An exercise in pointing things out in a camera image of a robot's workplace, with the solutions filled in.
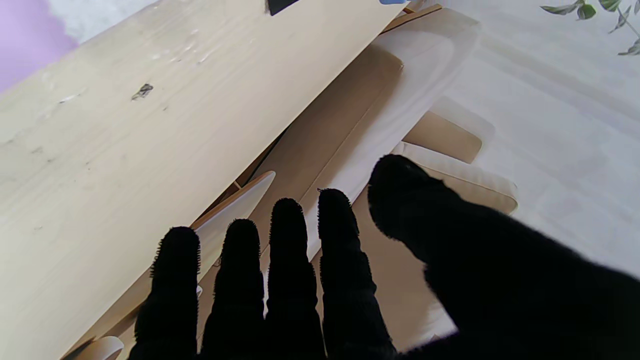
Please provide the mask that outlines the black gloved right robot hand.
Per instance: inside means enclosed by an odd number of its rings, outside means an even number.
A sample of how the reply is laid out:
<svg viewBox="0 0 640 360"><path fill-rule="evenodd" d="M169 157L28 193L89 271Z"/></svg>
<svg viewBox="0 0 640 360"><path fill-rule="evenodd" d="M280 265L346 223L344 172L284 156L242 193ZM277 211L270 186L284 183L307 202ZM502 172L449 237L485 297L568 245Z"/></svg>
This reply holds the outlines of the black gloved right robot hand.
<svg viewBox="0 0 640 360"><path fill-rule="evenodd" d="M275 202L268 285L253 221L222 244L214 303L197 344L201 242L174 227L158 244L131 360L637 360L639 281L596 264L498 210L468 202L402 155L368 181L382 234L424 264L457 331L400 353L393 346L347 196L318 196L323 317L302 207Z"/></svg>

